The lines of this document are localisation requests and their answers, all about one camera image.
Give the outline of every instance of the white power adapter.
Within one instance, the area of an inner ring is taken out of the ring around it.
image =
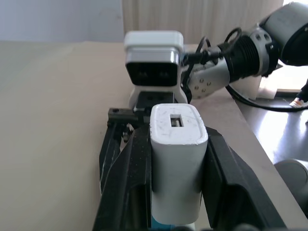
[[[152,216],[162,224],[194,223],[199,216],[208,135],[189,104],[158,104],[150,118]]]

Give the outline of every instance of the curtain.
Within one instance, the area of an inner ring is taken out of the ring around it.
[[[211,44],[224,41],[235,27],[249,29],[279,8],[283,0],[122,0],[124,32],[131,30],[177,30],[185,44],[207,36]],[[261,77],[233,84],[243,95],[257,96]]]

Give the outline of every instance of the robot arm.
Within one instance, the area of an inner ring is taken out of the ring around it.
[[[203,98],[240,78],[267,77],[276,69],[278,59],[287,65],[308,65],[307,54],[308,6],[293,2],[250,31],[238,31],[233,42],[186,54],[185,64],[196,65],[184,73],[183,88],[188,101]]]

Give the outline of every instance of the sneaker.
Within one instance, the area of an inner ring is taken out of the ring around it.
[[[290,103],[290,106],[291,106],[291,107],[294,107],[294,108],[307,107],[307,106],[308,106],[308,101],[307,101],[307,102],[304,102],[304,101],[301,100],[300,98],[295,98],[295,99],[293,100],[293,102]]]

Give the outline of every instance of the beige table surface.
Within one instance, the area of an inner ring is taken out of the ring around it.
[[[132,90],[124,62],[122,44],[0,42],[0,230],[91,230],[107,111],[127,107]],[[286,225],[307,228],[230,95],[193,104],[252,167]]]

